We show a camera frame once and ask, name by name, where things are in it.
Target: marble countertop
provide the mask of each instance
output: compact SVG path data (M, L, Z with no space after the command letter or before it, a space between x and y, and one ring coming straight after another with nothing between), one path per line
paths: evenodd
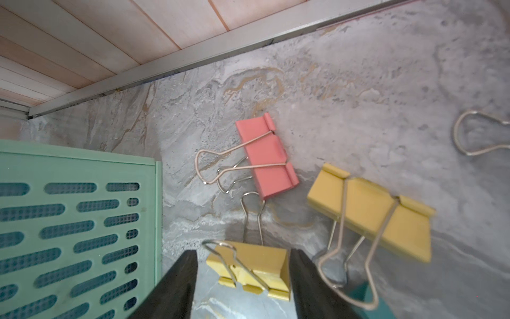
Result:
M237 144L234 122L269 112L300 184L268 201L267 245L309 256L325 248L332 222L306 205L306 194L329 162L437 209L430 264L385 249L373 259L397 318L507 318L510 151L466 157L451 127L469 108L510 117L508 17L496 1L413 2L32 119L19 139L162 160L163 270L197 250L192 317L296 318L293 300L219 285L200 246L242 240L239 198L255 187L247 181L223 194L203 185L196 152ZM510 130L469 119L462 136L476 148L510 141ZM205 158L204 174L243 156ZM258 209L257 199L247 204ZM345 246L356 239L347 231ZM255 213L247 242L259 243ZM355 283L365 279L368 249L352 259ZM328 269L341 278L336 261Z

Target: silver wire loop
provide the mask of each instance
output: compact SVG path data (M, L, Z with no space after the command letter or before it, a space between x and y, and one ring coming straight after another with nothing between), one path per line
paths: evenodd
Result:
M195 156L195 172L196 174L198 175L198 178L200 178L202 180L202 182L204 184L213 184L214 182L216 182L224 173L228 172L228 171L232 171L232 170L240 170L240 169L248 169L248 168L262 168L262 167L272 167L272 166L285 166L287 165L287 163L275 163L275 164L260 164L260 165L249 165L249 166L242 166L242 167L229 167L229 168L225 168L223 169L221 172L219 172L218 174L216 174L216 177L211 180L211 181L208 181L206 180L202 174L200 173L200 169L198 168L198 157L200 156L200 154L202 153L210 153L210 154L214 154L214 155L217 155L217 156L222 156L222 155L225 155L225 154L228 154L230 152L233 152L237 149L240 149L250 143L253 143L255 142L256 140L258 139L261 139L263 138L264 136L266 135L269 135L269 134L273 134L274 132L273 131L267 131L266 133L262 134L261 136L258 136L248 142L244 142L242 144L239 144L231 149L228 149L226 151L223 151L223 152L215 152L215 151L210 151L210 150L200 150L198 151L198 153L196 153L196 156Z
M216 175L218 175L218 174L219 174L219 173L220 173L223 169L225 169L225 168L229 168L229 167L237 167L237 166L239 166L239 164L241 164L242 162L244 162L244 161L245 161L245 160L247 160L247 159L248 159L247 157L244 157L242 160L240 160L239 162L237 162L234 166L220 166L220 167L216 170ZM220 180L217 180L217 181L216 181L216 184L218 185L218 188L220 189L220 191L221 191L222 193L228 194L228 193L230 193L230 191L232 190L232 187L233 187L235 184L237 184L237 183L239 183L239 182L247 181L247 180L252 179L252 178L253 178L253 176L251 176L251 175L250 175L250 176L246 176L246 177L240 178L240 179L238 179L238 180L235 180L235 181L233 181L233 182L232 182L232 184L230 184L230 187L229 187L227 190L225 190L225 189L221 186L221 184L220 184Z
M503 120L499 117L487 114L485 112L475 111L475 110L465 111L458 117L457 121L453 125L453 143L455 144L455 146L457 147L459 152L461 152L467 156L477 156L477 155L485 154L485 153L488 153L491 151L495 151L497 149L509 149L510 150L510 144L495 144L495 145L491 145L491 146L488 146L486 148L476 150L476 151L466 150L458 140L458 128L461 125L461 122L464 120L464 118L466 118L469 115L480 115L480 116L486 117L492 121L498 122L501 125L510 125L510 121Z
M333 255L336 255L342 248L342 237L343 237L343 230L344 230L344 224L345 224L345 210L346 210L346 205L347 205L347 185L348 185L348 181L352 178L354 178L354 177L346 178L343 183L344 189L343 189L343 196L342 196L342 212L341 212L341 217L340 217L340 227L339 227L339 231L338 231L337 246L333 250L328 251L326 254L324 254L323 256L321 256L319 258L318 263L317 263L317 271L319 272L319 275L322 278L322 280L324 280L324 282L340 298L342 298L343 300L347 301L348 303L350 303L352 305L355 305L356 307L360 307L360 308L363 308L366 310L374 310L374 309L377 309L377 307L379 306L379 295L377 294L377 290L376 290L375 284L374 284L374 279L372 277L372 273L370 272L370 262L372 261L372 257L375 253L375 250L377 249L377 246L379 245L379 241L384 233L384 230L386 229L386 226L390 222L390 219L393 216L395 209L400 204L400 199L398 197L393 197L395 202L393 203L392 207L386 214L386 217L385 217L381 227L379 228L379 231L377 232L377 234L374 238L374 241L372 242L372 246L370 247L370 250L367 254L367 258L365 259L365 272L367 273L368 283L370 285L370 289L372 290L372 294L373 294L372 302L369 302L369 303L361 302L359 300L349 297L341 290L336 289L334 286L334 283L331 282L331 280L322 271L322 267L323 267L324 263L327 260L329 260ZM358 243L356 244L356 246L359 247L360 244L361 244L361 239L358 240ZM354 252L351 252L351 254L349 254L348 258L346 259L346 262L352 256L353 253ZM344 269L346 269L346 267L347 267L346 262L344 262Z
M216 244L216 245L220 245L220 246L223 246L223 247L226 247L230 250L232 250L233 252L233 255L234 255L234 259L235 261L248 273L250 274L250 276L255 279L266 291L269 291L269 286L264 282L262 281L257 275L255 275L251 270L248 269L248 267L246 267L242 262L241 260L239 260L237 258L237 249L229 244L228 242L225 242L225 241L221 241L221 240L204 240L202 242L202 246L207 249L208 251L210 251L212 254L214 254L216 257L218 257L221 262L223 263L223 266L225 266L226 270L228 271L228 273L230 274L230 277L232 279L232 281L234 282L234 285L237 287L237 279L236 279L236 276L234 275L234 273L232 272L232 270L229 268L229 266L226 264L225 262L225 259L223 259L223 257L221 256L220 253L218 253L216 250L212 249L211 247L207 246L208 244Z
M246 240L246 227L248 226L248 210L246 209L246 205L244 204L244 197L247 195L251 195L251 194L259 196L259 193L257 193L256 191L249 191L249 192L244 193L241 196L241 207L243 208L243 211L244 211L243 242L245 242L245 240ZM260 205L259 213L257 214L257 223L259 224L260 242L261 242L262 246L264 245L264 238L262 237L261 216L262 216L262 211L264 210L264 207L266 207L266 201L262 200L262 204Z
M327 248L326 248L326 251L324 252L327 253L329 251L329 248L331 247L331 243L333 241L333 236L335 234L335 229L336 229L336 226L337 226L337 221L333 221L333 226L331 227L331 232L329 234L329 242L327 243ZM356 242L356 244L354 245L354 247L352 248L351 252L349 253L349 255L347 255L347 258L345 258L344 260L344 274L345 274L345 281L341 282L341 281L334 281L332 280L331 278L328 278L331 283L332 283L332 286L334 288L343 288L345 286L347 286L349 284L349 260L351 259L351 257L354 255L354 253L356 252L356 250L358 250L358 248L361 246L362 242L365 240L365 237L364 236L361 236L358 241Z

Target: wooden ceiling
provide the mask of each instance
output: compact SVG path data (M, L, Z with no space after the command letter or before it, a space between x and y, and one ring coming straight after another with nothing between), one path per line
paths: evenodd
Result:
M35 106L306 0L0 0L0 99Z

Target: teal object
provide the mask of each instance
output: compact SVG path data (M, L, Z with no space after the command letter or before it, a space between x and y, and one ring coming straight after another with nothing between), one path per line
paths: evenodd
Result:
M373 299L372 290L368 282L356 287L349 296L363 302L371 302ZM355 306L352 308L363 319L396 319L390 307L381 297L379 297L379 306L375 310L365 310Z
M161 162L0 140L0 318L126 318L161 278Z

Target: yellow binder clip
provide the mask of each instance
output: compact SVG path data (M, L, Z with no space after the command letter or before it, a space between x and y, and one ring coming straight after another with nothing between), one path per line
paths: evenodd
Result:
M337 221L340 222L337 247L319 258L317 269L326 284L347 302L366 310L378 307L379 299L369 265L379 242L399 255L430 262L432 252L429 219L436 212L434 208L405 196L393 196L382 186L363 178L352 177L349 172L327 163L323 165L307 199L311 207L335 221L328 250ZM365 260L365 271L373 293L370 303L350 298L337 289L343 287L343 284L333 282L322 271L325 261L341 249L344 224L362 236L344 263L346 275L347 261L361 242L365 237L373 240Z
M203 241L202 246L211 252L207 257L206 264L220 276L218 283L221 285L235 288L236 283L240 283L244 291L260 295L266 290L269 297L290 301L289 255L287 250L244 243L248 211L243 199L249 194L259 195L255 191L250 191L241 197L241 207L244 211L243 242ZM264 240L261 214L264 206L265 201L262 201L257 214L262 245L264 245ZM208 246L209 244L215 244L216 247L213 249Z

